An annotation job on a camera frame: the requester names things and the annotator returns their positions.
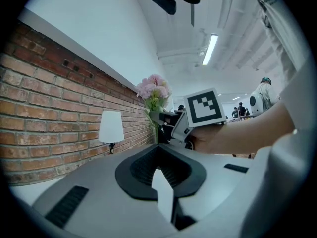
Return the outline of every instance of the brick wall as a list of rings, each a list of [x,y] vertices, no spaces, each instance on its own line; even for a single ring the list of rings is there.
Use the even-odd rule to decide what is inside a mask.
[[[53,179],[107,155],[98,142],[103,110],[121,111],[125,139],[115,153],[153,143],[142,99],[21,22],[1,55],[0,77],[0,157],[11,184]]]

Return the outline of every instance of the white lampshade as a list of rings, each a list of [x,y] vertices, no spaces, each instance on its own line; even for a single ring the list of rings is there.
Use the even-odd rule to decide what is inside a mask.
[[[98,139],[102,143],[116,143],[124,140],[121,112],[103,111]]]

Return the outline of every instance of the white ceiling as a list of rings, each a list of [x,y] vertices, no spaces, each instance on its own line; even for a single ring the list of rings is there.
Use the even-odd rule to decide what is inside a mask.
[[[151,0],[137,0],[157,45],[174,102],[182,96],[215,87],[222,101],[251,93],[263,76],[279,92],[278,63],[260,21],[256,0],[201,0],[195,6],[195,27],[190,5],[177,1],[168,15]],[[202,66],[210,34],[219,36],[208,65]]]

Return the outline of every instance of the ceiling light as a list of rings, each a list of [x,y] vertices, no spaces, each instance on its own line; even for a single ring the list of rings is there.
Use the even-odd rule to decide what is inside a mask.
[[[218,35],[212,34],[211,38],[210,38],[210,41],[209,41],[207,52],[205,54],[203,65],[207,65],[208,64],[209,59],[210,59],[210,57],[212,55],[212,52],[214,50],[214,47],[216,46],[217,40],[218,40]]]

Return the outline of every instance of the lamp base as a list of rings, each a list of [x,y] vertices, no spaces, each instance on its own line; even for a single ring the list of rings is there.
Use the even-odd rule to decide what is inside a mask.
[[[111,143],[110,144],[110,153],[109,154],[113,154],[113,148],[115,146],[115,143]]]

